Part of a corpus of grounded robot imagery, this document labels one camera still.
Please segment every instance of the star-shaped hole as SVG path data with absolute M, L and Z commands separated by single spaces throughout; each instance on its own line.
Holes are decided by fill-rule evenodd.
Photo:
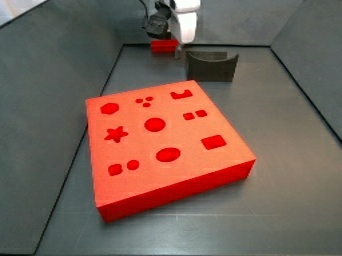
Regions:
M 116 129 L 108 129 L 107 132 L 108 135 L 104 140 L 114 140 L 116 143 L 120 142 L 122 137 L 128 135 L 128 133 L 123 131 L 123 126 L 119 126 Z

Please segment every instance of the red foam block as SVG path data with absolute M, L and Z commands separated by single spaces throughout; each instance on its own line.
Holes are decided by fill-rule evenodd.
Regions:
M 247 178 L 255 156 L 195 81 L 88 99 L 87 114 L 106 222 Z
M 174 52 L 179 42 L 174 39 L 151 41 L 151 52 Z

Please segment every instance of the black container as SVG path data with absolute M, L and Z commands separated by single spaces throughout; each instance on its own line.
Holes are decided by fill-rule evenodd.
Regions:
M 231 82 L 239 55 L 230 59 L 227 52 L 186 52 L 187 79 L 196 81 Z

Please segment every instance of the gray table surface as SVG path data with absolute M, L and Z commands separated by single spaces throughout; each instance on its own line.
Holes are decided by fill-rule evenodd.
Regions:
M 342 147 L 269 48 L 240 54 L 232 83 L 202 82 L 258 160 L 249 179 L 104 224 L 83 140 L 39 255 L 341 254 Z M 126 46 L 104 94 L 182 81 L 182 60 Z

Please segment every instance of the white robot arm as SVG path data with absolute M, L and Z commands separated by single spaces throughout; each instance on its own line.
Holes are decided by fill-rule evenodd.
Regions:
M 196 10 L 200 8 L 200 0 L 158 0 L 158 13 L 151 15 L 147 34 L 150 37 L 163 39 L 168 29 L 180 45 L 191 43 L 196 33 Z
M 200 0 L 163 0 L 171 7 L 171 34 L 180 44 L 191 43 L 196 34 L 198 14 Z

